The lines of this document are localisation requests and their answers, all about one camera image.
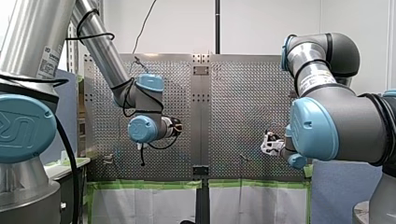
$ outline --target perforated metal panel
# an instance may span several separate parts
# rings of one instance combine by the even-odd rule
[[[211,59],[210,178],[303,180],[282,159],[260,151],[263,132],[284,134],[293,90],[278,56]]]
[[[280,57],[206,55],[206,62],[203,55],[197,57],[201,56],[139,56],[151,73],[165,77],[164,114],[184,125],[173,147],[146,150],[145,167],[127,136],[130,119],[112,104],[111,90],[86,59],[87,150],[94,152],[90,180],[191,180],[192,164],[209,165],[209,178],[304,180],[303,172],[260,151],[265,128],[275,122],[271,130],[283,135],[289,118],[292,80],[280,71]],[[122,59],[130,68],[133,57]],[[209,74],[193,73],[206,67]],[[138,65],[131,71],[133,76],[144,72]],[[110,154],[114,162],[104,164],[104,156]]]
[[[190,55],[139,56],[150,73],[164,77],[164,111],[168,116],[181,119],[183,134],[166,150],[145,150],[146,166],[142,167],[140,152],[127,135],[130,119],[112,103],[112,93],[99,69],[92,70],[92,137],[91,145],[97,155],[89,170],[90,180],[105,179],[191,179],[191,61]],[[123,56],[125,66],[131,68],[130,56]],[[130,70],[132,76],[144,73],[139,65]],[[173,139],[161,140],[153,145],[164,147]],[[104,164],[104,156],[113,154],[112,164]]]

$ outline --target metal frame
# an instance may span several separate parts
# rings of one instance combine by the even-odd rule
[[[208,54],[192,54],[192,55],[157,55],[157,54],[143,54],[136,55],[139,57],[141,62],[147,63],[149,68],[155,70],[155,72],[163,71],[165,74],[170,74],[170,72],[177,72],[177,68],[173,68],[173,66],[177,66],[180,62],[182,62],[185,66],[188,67],[188,72],[185,72],[185,76],[189,76],[189,85],[190,89],[185,92],[186,104],[184,107],[178,105],[170,104],[170,106],[174,106],[176,109],[183,110],[188,109],[190,116],[188,123],[184,123],[187,125],[187,134],[190,138],[190,155],[188,159],[188,166],[190,167],[188,175],[176,176],[175,173],[169,173],[173,176],[163,176],[159,178],[158,176],[149,176],[148,178],[144,177],[144,174],[138,175],[138,173],[144,173],[146,168],[133,167],[134,174],[136,176],[98,176],[97,174],[106,174],[109,172],[117,172],[120,169],[119,161],[116,160],[116,156],[112,154],[103,154],[103,151],[98,150],[98,146],[95,143],[95,138],[103,138],[103,133],[99,133],[101,135],[96,135],[95,131],[97,129],[103,128],[101,127],[101,123],[97,123],[96,116],[100,113],[104,113],[103,108],[95,109],[96,101],[104,101],[110,100],[108,96],[106,98],[106,92],[109,93],[109,90],[99,90],[104,96],[95,96],[95,93],[98,92],[99,88],[106,88],[106,84],[103,83],[103,80],[99,80],[100,77],[98,75],[98,68],[94,65],[92,61],[92,57],[88,54],[84,55],[84,74],[85,74],[85,106],[86,106],[86,147],[88,154],[91,154],[92,164],[89,168],[89,179],[93,181],[98,180],[114,180],[116,178],[126,178],[126,179],[145,179],[145,180],[201,180],[202,187],[197,190],[196,193],[196,223],[210,223],[210,199],[209,199],[209,178],[252,178],[252,179],[273,179],[273,180],[283,180],[283,181],[304,181],[304,173],[296,172],[289,168],[285,161],[278,158],[270,158],[263,154],[260,151],[260,145],[257,148],[252,148],[251,150],[256,150],[257,154],[260,154],[259,160],[262,160],[261,163],[263,166],[249,166],[251,164],[252,159],[244,155],[243,152],[246,152],[245,148],[228,148],[230,150],[234,150],[233,154],[239,153],[240,157],[237,158],[237,163],[232,164],[231,174],[222,174],[218,172],[216,169],[219,169],[217,166],[217,160],[211,158],[213,153],[216,153],[213,143],[217,141],[214,139],[214,136],[218,130],[213,129],[214,126],[218,125],[217,122],[222,122],[222,120],[215,120],[219,116],[217,113],[221,113],[219,110],[218,103],[220,105],[224,104],[232,104],[234,102],[234,98],[230,98],[231,102],[221,101],[221,92],[218,92],[217,89],[219,87],[219,78],[225,78],[230,83],[225,82],[225,88],[227,85],[233,85],[233,80],[235,76],[242,77],[249,81],[260,81],[263,88],[278,88],[284,92],[284,96],[278,96],[275,94],[270,94],[268,97],[281,97],[280,99],[275,99],[272,106],[274,106],[272,111],[279,116],[279,119],[282,121],[279,127],[275,128],[275,131],[279,134],[284,132],[284,127],[286,126],[288,117],[289,117],[289,106],[291,103],[291,98],[288,98],[290,91],[293,90],[291,78],[288,77],[288,74],[283,73],[279,69],[279,56],[237,56],[237,55],[208,55]],[[131,54],[121,55],[121,58],[128,62],[125,66],[129,69],[130,62],[134,61],[134,56]],[[133,74],[136,75],[139,72],[143,72],[143,70],[139,71],[139,68],[133,69]],[[263,81],[263,78],[270,77],[273,81],[272,83],[268,83]],[[166,102],[171,102],[172,100],[177,100],[178,90],[169,89],[169,87],[165,90],[165,108]],[[260,100],[266,99],[266,95],[262,95],[260,92],[257,93],[257,99]],[[109,104],[103,103],[101,106],[108,107]],[[121,116],[120,109],[113,110],[113,116]],[[244,119],[241,117],[232,117],[231,119]],[[257,135],[257,132],[263,132],[265,127],[261,127],[262,130],[254,130],[254,136]],[[128,142],[123,141],[120,144],[129,144]],[[218,155],[221,158],[226,158],[227,150],[220,150],[220,153],[224,153]],[[135,163],[140,164],[138,158],[138,151],[135,147],[129,148],[127,153],[134,153],[134,157],[127,157],[120,162],[123,163]],[[165,152],[153,152],[153,153],[172,153],[171,151]],[[235,158],[228,158],[228,161],[233,162]],[[146,158],[146,162],[150,163],[150,157]],[[280,172],[277,175],[263,175],[266,172],[272,172],[273,170],[279,169]]]
[[[222,178],[252,178],[252,179],[272,179],[272,180],[282,180],[282,181],[304,181],[304,173],[303,172],[298,172],[295,171],[287,165],[285,161],[279,158],[271,158],[267,157],[260,152],[260,146],[257,148],[240,148],[240,147],[233,147],[233,148],[228,148],[230,149],[229,151],[227,150],[220,150],[218,153],[225,153],[221,155],[217,155],[218,157],[222,157],[225,161],[230,162],[230,167],[227,169],[230,169],[228,173],[222,173],[218,169],[221,168],[217,166],[218,161],[217,159],[211,159],[210,155],[213,153],[217,153],[216,151],[214,152],[213,150],[219,148],[219,146],[213,145],[214,142],[218,141],[217,139],[214,138],[219,138],[222,137],[222,134],[226,133],[221,133],[219,135],[219,129],[213,129],[214,126],[218,125],[217,122],[220,122],[221,120],[214,120],[218,119],[219,116],[219,107],[218,104],[221,103],[221,105],[224,104],[229,104],[233,105],[234,99],[230,98],[230,102],[222,102],[219,101],[219,97],[221,96],[218,93],[218,88],[219,88],[219,77],[221,74],[220,72],[217,72],[217,70],[222,69],[231,69],[230,71],[226,71],[227,74],[223,78],[226,78],[228,80],[225,80],[224,85],[231,85],[229,87],[233,87],[233,85],[238,86],[238,83],[233,83],[234,80],[232,78],[235,78],[237,76],[239,78],[242,76],[245,76],[246,78],[246,83],[250,85],[251,81],[255,81],[257,78],[260,78],[261,85],[263,89],[265,88],[278,88],[281,89],[282,92],[285,92],[284,96],[278,96],[277,93],[272,94],[271,92],[268,93],[268,97],[281,97],[279,99],[282,99],[280,101],[277,100],[277,98],[273,99],[270,103],[272,103],[272,107],[270,108],[270,115],[273,116],[276,114],[279,118],[278,120],[281,120],[281,123],[279,124],[278,127],[275,127],[274,129],[276,130],[277,133],[283,134],[284,132],[284,127],[286,126],[287,119],[289,117],[289,106],[291,103],[291,99],[288,98],[288,94],[290,93],[290,90],[292,90],[292,82],[291,78],[288,77],[286,73],[283,73],[280,71],[278,68],[279,65],[279,56],[238,56],[238,55],[207,55],[207,54],[192,54],[192,55],[186,55],[186,54],[177,54],[177,55],[158,55],[158,54],[142,54],[142,55],[137,55],[139,59],[143,63],[149,63],[149,66],[151,66],[156,72],[162,73],[165,72],[168,74],[168,76],[172,72],[177,73],[177,67],[174,68],[173,66],[177,66],[180,63],[183,63],[185,66],[184,67],[184,75],[183,76],[190,76],[190,89],[188,90],[187,95],[184,97],[186,98],[185,100],[187,101],[184,103],[184,105],[180,105],[180,103],[176,102],[175,104],[170,104],[169,106],[166,106],[165,108],[167,109],[175,109],[176,111],[180,113],[186,113],[186,111],[182,111],[185,109],[188,109],[190,116],[190,122],[187,121],[185,125],[188,127],[188,132],[185,134],[190,134],[187,136],[190,138],[189,141],[189,150],[185,150],[185,152],[189,152],[190,155],[187,155],[187,163],[182,165],[181,163],[178,164],[178,166],[184,166],[188,165],[190,167],[189,174],[186,175],[186,170],[184,170],[184,175],[183,176],[177,176],[175,174],[178,173],[164,173],[163,169],[164,167],[161,165],[158,165],[158,172],[162,172],[162,174],[168,174],[169,176],[159,176],[153,175],[143,175],[147,174],[146,169],[150,169],[148,167],[141,168],[141,167],[134,167],[130,163],[137,163],[140,164],[139,162],[139,157],[138,157],[138,151],[134,149],[134,147],[131,147],[125,155],[130,155],[134,154],[132,157],[127,156],[130,160],[133,158],[132,161],[126,161],[122,160],[122,162],[127,162],[128,167],[134,168],[134,173],[130,173],[130,175],[123,175],[123,176],[118,176],[118,178],[127,178],[127,179],[149,179],[149,180],[191,180],[191,179],[208,179],[208,178],[217,178],[217,179],[222,179]],[[121,55],[121,58],[125,62],[131,62],[134,60],[134,56],[131,54],[123,54]],[[101,127],[96,127],[95,125],[98,125],[96,123],[97,120],[95,120],[95,116],[100,115],[100,113],[103,113],[103,110],[100,111],[95,111],[95,101],[104,101],[108,100],[110,101],[111,99],[108,99],[108,92],[107,89],[108,87],[103,83],[103,81],[98,80],[99,77],[96,77],[95,74],[98,73],[97,68],[95,67],[92,58],[89,55],[85,55],[84,59],[85,63],[85,69],[84,69],[84,74],[85,74],[85,106],[87,108],[87,116],[86,116],[86,144],[87,144],[87,150],[90,152],[96,152],[96,154],[93,154],[94,159],[99,160],[93,160],[92,167],[96,167],[94,171],[90,173],[92,180],[108,180],[108,179],[115,179],[115,176],[102,176],[101,178],[98,178],[98,176],[95,176],[95,173],[100,173],[103,172],[104,168],[103,166],[103,159],[105,156],[112,158],[111,153],[108,153],[107,155],[102,155],[101,153],[98,152],[97,145],[95,144],[94,138],[101,138],[103,137],[103,133],[101,133],[101,136],[95,136],[95,132],[97,131],[98,128]],[[125,66],[129,68],[130,63],[126,63]],[[139,68],[136,67],[134,68],[134,74],[138,74]],[[267,77],[270,77],[271,80],[273,81],[272,83],[265,82],[265,79]],[[95,96],[95,88],[97,88],[97,85],[100,85],[100,88],[103,88],[103,90],[100,90],[104,96],[102,97],[97,97]],[[164,95],[164,100],[165,102],[167,101],[168,103],[174,100],[170,98],[174,98],[172,94],[175,94],[176,96],[180,96],[180,93],[177,93],[177,90],[172,90],[172,88],[168,88],[165,90],[165,95]],[[254,96],[257,95],[258,99],[258,104],[260,103],[260,100],[262,102],[267,102],[266,101],[266,95],[263,95],[262,93],[258,92],[251,92],[249,96],[253,94]],[[101,103],[101,106],[107,107],[107,106],[112,106],[111,104],[108,103]],[[110,110],[114,111],[113,116],[121,116],[121,112],[119,108],[113,109],[111,108]],[[246,118],[240,117],[239,115],[238,119],[241,120],[247,120],[247,119],[258,119],[256,117],[249,117],[249,114],[251,113],[246,113]],[[260,130],[256,129],[254,130],[254,136],[256,137],[256,141],[261,141],[261,133],[257,132],[263,132],[265,129],[265,125],[260,126]],[[241,136],[249,136],[249,133],[246,133],[244,135],[241,134]],[[123,144],[130,144],[129,142],[126,142],[129,140],[125,140],[122,143]],[[233,154],[238,154],[239,156],[233,155],[232,158],[229,157],[229,153],[233,150]],[[246,151],[252,151],[254,152],[254,157],[255,158],[250,158],[249,155],[245,155],[244,152]],[[167,153],[167,152],[155,152],[151,151],[148,153],[147,157],[147,162],[149,163],[150,161],[150,156],[154,156],[155,153]],[[114,166],[114,170],[118,169],[117,165],[112,165]],[[208,167],[209,169],[209,174],[208,175],[195,175],[193,173],[193,167]],[[166,166],[166,169],[174,169],[172,166]]]

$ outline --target metal pole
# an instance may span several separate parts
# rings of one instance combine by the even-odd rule
[[[215,0],[215,16],[216,16],[216,54],[220,54],[220,0]]]

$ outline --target black strap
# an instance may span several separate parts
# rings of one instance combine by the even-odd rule
[[[97,8],[94,8],[93,10],[91,10],[91,11],[85,13],[85,15],[82,17],[81,21],[79,21],[79,23],[78,23],[78,25],[77,25],[77,37],[80,37],[80,35],[81,35],[81,25],[82,25],[82,23],[83,23],[85,20],[87,20],[88,17],[89,17],[92,13],[94,13],[94,14],[100,16],[99,10],[98,10]]]
[[[326,61],[330,63],[332,61],[332,35],[326,34],[326,38],[327,38]]]

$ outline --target wire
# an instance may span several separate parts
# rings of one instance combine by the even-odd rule
[[[56,117],[56,126],[58,129],[58,133],[61,136],[62,141],[64,142],[64,148],[66,149],[67,156],[70,160],[70,167],[72,170],[73,176],[73,224],[78,224],[78,215],[79,215],[79,185],[78,185],[78,168],[76,164],[76,158],[74,156],[73,148],[70,145],[69,139],[67,138],[67,134],[64,131],[64,127],[62,123],[59,121],[58,117]]]
[[[136,111],[134,111],[132,114],[129,114],[129,115],[126,113],[126,105],[128,104],[128,96],[130,95],[131,88],[134,85],[134,77],[131,77],[130,82],[131,83],[129,84],[128,90],[125,93],[124,101],[122,104],[122,113],[124,114],[125,118],[130,118],[131,116],[133,116],[136,113]]]
[[[155,146],[152,145],[151,143],[148,143],[148,145],[149,145],[150,147],[154,148],[154,149],[157,149],[157,150],[164,150],[164,149],[168,149],[169,147],[171,147],[171,146],[176,142],[177,138],[178,138],[178,135],[176,135],[176,137],[174,138],[174,140],[173,140],[173,141],[171,142],[171,144],[169,144],[167,147],[155,147]]]
[[[65,78],[38,79],[38,78],[29,78],[29,77],[10,77],[3,74],[0,74],[0,78],[5,79],[7,81],[12,80],[12,81],[34,82],[34,83],[49,83],[49,84],[54,84],[53,87],[59,87],[69,82],[69,80]]]
[[[144,146],[142,146],[142,148],[140,148],[140,160],[142,161],[142,163],[140,163],[141,166],[145,166],[145,155],[144,155]]]
[[[102,33],[99,35],[86,35],[86,36],[81,36],[81,37],[67,37],[66,40],[84,40],[84,39],[92,39],[95,37],[99,37],[99,36],[103,36],[103,35],[109,35],[111,36],[111,40],[113,40],[114,38],[116,38],[116,36],[112,33]]]
[[[145,30],[146,22],[148,21],[149,15],[151,14],[151,10],[154,8],[154,5],[156,2],[157,2],[157,0],[154,0],[151,4],[151,7],[149,8],[148,15],[146,16],[145,20],[143,21],[142,29],[140,30],[140,33],[136,38],[136,42],[134,43],[134,51],[132,52],[132,54],[134,54],[136,52],[137,44],[139,43],[139,38],[143,34],[143,31]]]
[[[99,37],[99,36],[103,36],[103,35],[109,35],[109,36],[111,36],[111,37],[110,37],[111,40],[113,40],[113,39],[116,37],[116,36],[115,36],[114,34],[112,34],[112,33],[102,33],[102,34],[98,34],[98,35],[80,36],[82,23],[83,23],[85,20],[87,20],[87,19],[91,16],[91,14],[96,14],[97,16],[100,15],[100,14],[99,14],[99,10],[98,10],[97,8],[94,8],[93,10],[91,10],[91,11],[85,13],[85,15],[82,17],[81,21],[79,21],[79,23],[78,23],[78,25],[77,25],[77,29],[76,29],[76,31],[77,31],[77,37],[67,37],[66,40],[68,40],[68,41],[70,41],[70,40],[79,40],[79,41],[81,41],[81,40],[84,40],[84,39],[92,39],[92,38]]]

